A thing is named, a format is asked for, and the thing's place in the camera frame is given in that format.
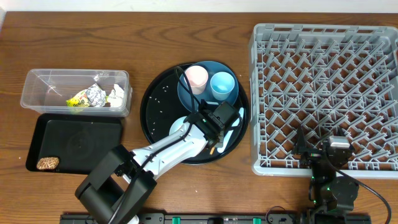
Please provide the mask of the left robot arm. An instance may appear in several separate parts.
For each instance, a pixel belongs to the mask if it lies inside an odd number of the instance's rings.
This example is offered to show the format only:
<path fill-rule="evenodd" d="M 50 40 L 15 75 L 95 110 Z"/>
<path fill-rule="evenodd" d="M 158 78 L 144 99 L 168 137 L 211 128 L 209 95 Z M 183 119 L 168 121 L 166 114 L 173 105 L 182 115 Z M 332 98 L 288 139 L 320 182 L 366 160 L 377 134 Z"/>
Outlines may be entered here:
<path fill-rule="evenodd" d="M 97 223 L 138 223 L 137 213 L 157 179 L 204 148 L 220 146 L 238 118 L 238 111 L 226 105 L 200 109 L 176 132 L 150 146 L 128 151 L 119 145 L 90 172 L 75 196 Z"/>

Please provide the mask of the white tissue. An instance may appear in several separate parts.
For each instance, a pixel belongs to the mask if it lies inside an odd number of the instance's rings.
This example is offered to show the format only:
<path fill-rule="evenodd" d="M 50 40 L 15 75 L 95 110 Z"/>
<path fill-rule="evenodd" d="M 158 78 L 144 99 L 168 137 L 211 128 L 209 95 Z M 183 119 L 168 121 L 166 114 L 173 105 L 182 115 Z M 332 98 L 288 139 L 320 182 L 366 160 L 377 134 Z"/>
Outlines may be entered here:
<path fill-rule="evenodd" d="M 124 101 L 124 90 L 118 85 L 114 84 L 114 89 L 107 96 L 106 102 L 110 104 L 110 107 L 121 107 Z"/>

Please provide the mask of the light blue bowl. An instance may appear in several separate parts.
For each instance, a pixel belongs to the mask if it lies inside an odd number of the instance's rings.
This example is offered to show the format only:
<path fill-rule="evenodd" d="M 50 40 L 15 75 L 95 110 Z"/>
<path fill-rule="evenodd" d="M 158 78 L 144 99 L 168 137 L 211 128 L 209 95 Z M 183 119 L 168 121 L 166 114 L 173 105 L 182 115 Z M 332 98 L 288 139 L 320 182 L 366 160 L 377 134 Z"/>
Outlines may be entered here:
<path fill-rule="evenodd" d="M 174 133 L 185 133 L 185 119 L 187 116 L 182 116 L 179 119 L 175 120 L 170 127 L 169 135 L 171 136 Z"/>

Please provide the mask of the brown walnut cookie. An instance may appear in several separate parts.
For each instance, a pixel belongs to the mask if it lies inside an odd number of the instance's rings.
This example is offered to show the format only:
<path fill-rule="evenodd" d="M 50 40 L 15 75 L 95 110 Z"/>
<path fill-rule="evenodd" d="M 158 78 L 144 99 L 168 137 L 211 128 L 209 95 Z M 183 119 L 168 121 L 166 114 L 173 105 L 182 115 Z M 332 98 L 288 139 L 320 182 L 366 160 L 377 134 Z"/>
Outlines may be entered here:
<path fill-rule="evenodd" d="M 60 163 L 58 157 L 43 157 L 37 162 L 36 168 L 38 170 L 54 170 Z"/>

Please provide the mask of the yellow foil snack wrapper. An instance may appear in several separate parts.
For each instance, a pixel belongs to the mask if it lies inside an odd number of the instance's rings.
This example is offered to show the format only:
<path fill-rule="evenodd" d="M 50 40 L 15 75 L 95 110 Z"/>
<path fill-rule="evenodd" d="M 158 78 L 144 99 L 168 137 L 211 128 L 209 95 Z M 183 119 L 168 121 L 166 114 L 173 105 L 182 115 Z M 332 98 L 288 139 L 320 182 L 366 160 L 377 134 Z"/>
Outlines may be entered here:
<path fill-rule="evenodd" d="M 66 104 L 68 107 L 103 107 L 107 97 L 106 92 L 95 83 L 68 99 Z"/>

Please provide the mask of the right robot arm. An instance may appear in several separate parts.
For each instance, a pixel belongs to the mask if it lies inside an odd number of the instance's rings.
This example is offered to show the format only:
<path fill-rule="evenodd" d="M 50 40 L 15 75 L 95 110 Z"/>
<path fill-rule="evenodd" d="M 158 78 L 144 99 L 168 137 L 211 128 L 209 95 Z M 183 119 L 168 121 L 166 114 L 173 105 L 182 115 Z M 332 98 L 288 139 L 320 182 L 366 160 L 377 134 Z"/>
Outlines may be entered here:
<path fill-rule="evenodd" d="M 311 147 L 302 127 L 292 153 L 300 156 L 300 164 L 312 170 L 308 198 L 314 203 L 300 215 L 299 223 L 347 223 L 346 214 L 354 209 L 359 185 L 348 177 L 338 176 L 337 170 L 348 163 L 354 147 L 341 129 L 328 136 L 319 148 Z"/>

